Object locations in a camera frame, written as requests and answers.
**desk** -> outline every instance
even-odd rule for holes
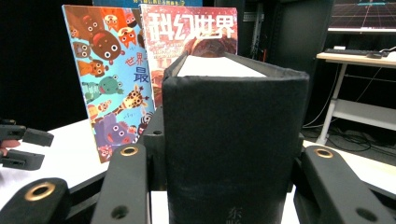
[[[0,209],[23,186],[45,177],[60,177],[69,188],[104,172],[107,163],[100,163],[88,120],[82,120],[50,131],[55,138],[51,147],[39,147],[21,143],[19,150],[45,154],[41,169],[23,171],[0,167]],[[306,147],[315,143],[304,142]],[[340,152],[349,166],[360,179],[381,189],[396,194],[396,185],[390,183],[396,179],[396,167],[360,156]],[[283,212],[282,223],[299,223],[293,204],[293,192],[288,193]],[[152,191],[153,224],[168,223],[168,206],[165,191]]]
[[[341,70],[335,85],[332,100],[324,120],[323,128],[317,140],[318,144],[325,145],[327,141],[327,131],[329,131],[332,117],[349,119],[360,123],[370,124],[381,128],[396,131],[396,110],[376,105],[365,105],[356,102],[338,99],[338,93],[344,79],[347,66],[349,64],[396,68],[396,60],[388,58],[371,59],[365,56],[320,53],[317,58],[324,59],[328,63],[341,63]]]

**computer monitor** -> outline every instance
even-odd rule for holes
[[[396,34],[396,0],[334,0],[329,32]]]

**screw hole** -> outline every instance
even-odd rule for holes
[[[122,219],[124,217],[126,217],[126,215],[128,215],[128,208],[124,205],[120,205],[116,208],[113,209],[113,211],[111,212],[111,216],[114,219]]]
[[[44,192],[46,192],[48,189],[49,189],[49,188],[47,188],[47,187],[38,188],[38,189],[35,189],[35,190],[33,191],[33,194],[34,194],[35,196],[38,196],[38,195],[41,195],[41,194],[43,194]]]
[[[363,217],[366,220],[369,220],[371,222],[376,222],[377,221],[376,215],[373,214],[372,212],[370,212],[367,209],[358,208],[358,209],[356,209],[356,212],[358,213],[359,216]]]
[[[326,149],[317,148],[314,151],[315,151],[315,153],[317,153],[317,155],[319,157],[328,158],[328,159],[332,158],[332,153],[330,151],[326,150]]]
[[[25,194],[25,200],[30,202],[38,201],[51,195],[53,191],[55,191],[55,185],[50,182],[44,182],[30,188]]]
[[[121,151],[122,156],[133,156],[139,151],[137,147],[127,147]]]

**magazine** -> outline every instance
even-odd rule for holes
[[[63,10],[96,150],[106,162],[115,148],[137,141],[154,113],[140,11]]]
[[[234,7],[140,5],[155,107],[163,103],[163,71],[184,51],[199,57],[237,52]]]

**black book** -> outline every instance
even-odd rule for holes
[[[191,57],[163,80],[170,223],[280,223],[308,74],[228,53]]]

